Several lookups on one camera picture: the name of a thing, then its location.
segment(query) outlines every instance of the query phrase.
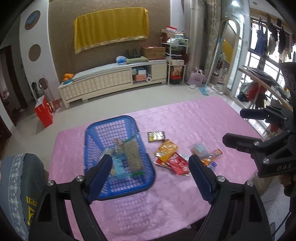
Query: blue mop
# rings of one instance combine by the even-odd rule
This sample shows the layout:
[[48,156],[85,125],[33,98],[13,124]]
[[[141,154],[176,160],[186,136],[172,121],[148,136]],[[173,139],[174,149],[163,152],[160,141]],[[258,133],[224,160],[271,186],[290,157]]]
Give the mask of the blue mop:
[[213,69],[214,69],[214,65],[215,65],[215,60],[216,60],[216,56],[217,56],[217,52],[218,52],[218,49],[219,49],[219,45],[221,44],[221,37],[218,38],[218,43],[217,43],[217,46],[216,46],[216,50],[215,50],[215,54],[214,54],[214,58],[213,58],[213,64],[211,66],[211,69],[210,69],[210,72],[207,76],[207,81],[205,83],[205,86],[204,87],[199,87],[199,90],[200,92],[203,94],[203,95],[209,95],[207,93],[207,91],[205,90],[206,87],[207,87],[207,84],[210,82],[211,80],[211,77],[212,77],[212,74],[213,74]]

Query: circular wall decoration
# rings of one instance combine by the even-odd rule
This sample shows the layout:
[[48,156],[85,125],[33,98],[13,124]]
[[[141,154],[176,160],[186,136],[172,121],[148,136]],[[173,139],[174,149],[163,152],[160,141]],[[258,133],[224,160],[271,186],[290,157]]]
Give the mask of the circular wall decoration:
[[41,48],[38,44],[34,44],[31,46],[30,50],[29,50],[29,60],[31,60],[32,62],[35,62],[41,53]]
[[27,18],[25,29],[30,30],[31,28],[33,28],[38,22],[39,18],[40,18],[40,12],[38,10],[32,12]]
[[46,80],[44,78],[41,78],[40,80],[38,80],[38,82],[42,86],[43,90],[46,90],[48,88]]

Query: pink table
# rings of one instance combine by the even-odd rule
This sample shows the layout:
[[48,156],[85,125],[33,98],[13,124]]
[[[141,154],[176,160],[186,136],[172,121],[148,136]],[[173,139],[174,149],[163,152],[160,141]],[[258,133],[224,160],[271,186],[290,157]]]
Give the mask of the pink table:
[[[166,137],[179,146],[178,153],[190,156],[189,147],[203,143],[208,151],[221,149],[215,174],[230,182],[244,183],[257,170],[249,154],[227,148],[222,137],[227,132],[260,137],[223,99],[176,103],[128,114],[135,118],[150,157],[159,146],[148,143],[147,132],[165,131]],[[88,125],[61,131],[56,138],[49,178],[57,183],[72,181],[83,175],[84,133]],[[91,209],[108,240],[144,241],[185,228],[204,217],[210,205],[204,201],[191,176],[177,176],[157,167],[153,186],[131,196],[95,201]],[[76,239],[83,240],[72,206],[66,203]]]

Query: basket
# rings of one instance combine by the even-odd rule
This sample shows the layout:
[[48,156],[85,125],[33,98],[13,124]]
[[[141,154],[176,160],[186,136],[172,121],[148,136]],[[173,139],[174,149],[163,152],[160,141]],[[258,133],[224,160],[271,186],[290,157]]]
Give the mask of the basket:
[[[127,115],[118,116],[93,123],[86,129],[84,146],[85,173],[99,163],[104,149],[114,144],[114,138],[125,141],[134,135],[145,173],[120,179],[108,178],[97,200],[123,197],[147,190],[155,180],[155,170],[146,153],[136,122],[132,117]],[[122,162],[126,172],[131,173],[127,160]]]

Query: pile of oranges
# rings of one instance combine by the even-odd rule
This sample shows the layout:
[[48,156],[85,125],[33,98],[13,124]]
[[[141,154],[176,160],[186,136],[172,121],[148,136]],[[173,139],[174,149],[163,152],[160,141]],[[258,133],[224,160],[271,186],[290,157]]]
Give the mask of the pile of oranges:
[[74,74],[64,74],[63,82],[72,79],[73,76],[74,76]]

